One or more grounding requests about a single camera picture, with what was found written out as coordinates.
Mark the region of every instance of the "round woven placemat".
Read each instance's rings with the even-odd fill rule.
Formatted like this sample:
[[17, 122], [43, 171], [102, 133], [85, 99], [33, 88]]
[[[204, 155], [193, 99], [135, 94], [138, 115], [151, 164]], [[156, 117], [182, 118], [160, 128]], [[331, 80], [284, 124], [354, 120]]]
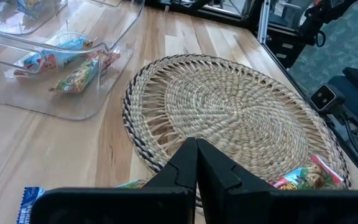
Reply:
[[[264, 180], [319, 155], [351, 186], [336, 138], [295, 93], [244, 65], [205, 55], [145, 66], [124, 97], [124, 124], [139, 156], [158, 172], [187, 137], [205, 138]], [[201, 201], [197, 198], [198, 211]]]

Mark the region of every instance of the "light wood tabletop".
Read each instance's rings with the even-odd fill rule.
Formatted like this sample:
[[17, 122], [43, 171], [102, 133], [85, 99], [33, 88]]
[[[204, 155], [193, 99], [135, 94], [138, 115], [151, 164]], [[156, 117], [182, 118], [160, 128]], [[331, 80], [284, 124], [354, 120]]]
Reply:
[[[141, 66], [166, 55], [207, 54], [237, 61], [293, 89], [248, 31], [184, 14], [146, 8], [135, 55], [101, 111], [68, 121], [0, 105], [0, 224], [16, 221], [25, 186], [112, 187], [151, 177], [122, 122], [122, 97]], [[358, 170], [348, 160], [358, 189]], [[203, 217], [197, 215], [197, 222]]]

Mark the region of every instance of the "clear plastic container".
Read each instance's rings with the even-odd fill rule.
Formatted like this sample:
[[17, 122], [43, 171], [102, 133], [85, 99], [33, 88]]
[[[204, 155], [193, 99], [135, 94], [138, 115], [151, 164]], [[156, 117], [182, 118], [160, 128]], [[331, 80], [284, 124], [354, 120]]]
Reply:
[[[26, 1], [44, 5], [18, 9]], [[144, 0], [0, 1], [0, 103], [65, 119], [96, 114], [134, 55], [143, 6]], [[29, 65], [31, 56], [38, 60]], [[83, 90], [57, 85], [70, 83], [74, 72], [82, 84], [90, 80]]]

